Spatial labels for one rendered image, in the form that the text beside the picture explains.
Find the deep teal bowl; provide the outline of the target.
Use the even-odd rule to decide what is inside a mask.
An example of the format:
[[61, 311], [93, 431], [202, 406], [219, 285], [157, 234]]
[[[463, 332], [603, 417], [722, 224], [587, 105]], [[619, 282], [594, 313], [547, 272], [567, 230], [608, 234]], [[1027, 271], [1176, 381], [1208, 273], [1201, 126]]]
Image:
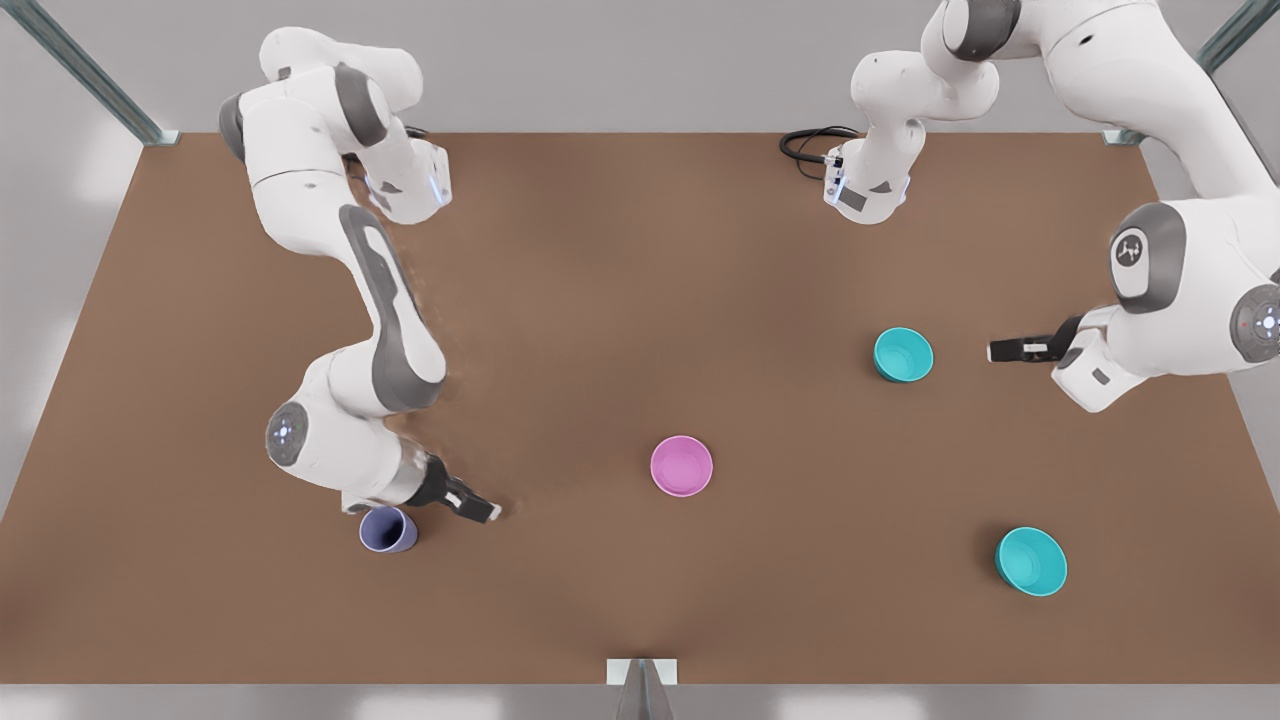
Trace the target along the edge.
[[881, 332], [876, 338], [873, 363], [882, 378], [911, 383], [931, 373], [934, 366], [934, 351], [918, 331], [893, 327]]

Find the shallow teal bowl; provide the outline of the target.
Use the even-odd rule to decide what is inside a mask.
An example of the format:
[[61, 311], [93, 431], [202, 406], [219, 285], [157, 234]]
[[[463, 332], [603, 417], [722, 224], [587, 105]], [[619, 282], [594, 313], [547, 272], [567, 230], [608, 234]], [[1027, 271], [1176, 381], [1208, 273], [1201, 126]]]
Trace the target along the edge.
[[1033, 527], [1011, 529], [1000, 539], [995, 568], [1010, 587], [1033, 597], [1056, 594], [1068, 579], [1068, 559], [1061, 546]]

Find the pink bowl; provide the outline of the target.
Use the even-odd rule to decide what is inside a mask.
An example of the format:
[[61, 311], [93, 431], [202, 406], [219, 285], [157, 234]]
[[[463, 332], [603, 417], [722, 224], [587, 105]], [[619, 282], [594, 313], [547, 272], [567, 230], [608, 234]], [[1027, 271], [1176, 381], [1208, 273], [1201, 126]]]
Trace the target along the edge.
[[654, 447], [650, 475], [664, 493], [687, 498], [704, 491], [714, 471], [709, 448], [691, 436], [671, 436]]

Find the purple cup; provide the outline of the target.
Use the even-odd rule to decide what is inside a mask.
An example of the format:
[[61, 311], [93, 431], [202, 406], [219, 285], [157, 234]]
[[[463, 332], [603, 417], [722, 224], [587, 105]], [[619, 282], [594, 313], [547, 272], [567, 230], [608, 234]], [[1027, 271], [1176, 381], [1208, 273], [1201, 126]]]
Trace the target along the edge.
[[379, 506], [365, 512], [358, 525], [361, 544], [375, 553], [398, 553], [413, 547], [419, 529], [399, 507]]

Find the silver frame post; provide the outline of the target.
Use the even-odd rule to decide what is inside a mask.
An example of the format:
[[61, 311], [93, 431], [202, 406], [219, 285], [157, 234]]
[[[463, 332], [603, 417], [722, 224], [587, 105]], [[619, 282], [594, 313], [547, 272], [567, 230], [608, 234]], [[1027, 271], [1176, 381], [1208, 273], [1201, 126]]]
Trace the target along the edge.
[[1256, 33], [1280, 12], [1280, 0], [1244, 0], [1242, 5], [1210, 36], [1196, 53], [1194, 59], [1201, 69], [1213, 82], [1222, 96], [1233, 119], [1239, 124], [1251, 142], [1254, 152], [1266, 160], [1257, 138], [1242, 119], [1233, 101], [1221, 90], [1215, 74], [1220, 70]]
[[178, 143], [180, 132], [163, 129], [49, 14], [38, 0], [0, 0], [0, 9], [142, 145], [164, 147]]
[[621, 687], [614, 720], [675, 720], [666, 687], [677, 683], [676, 659], [605, 661], [605, 684]]

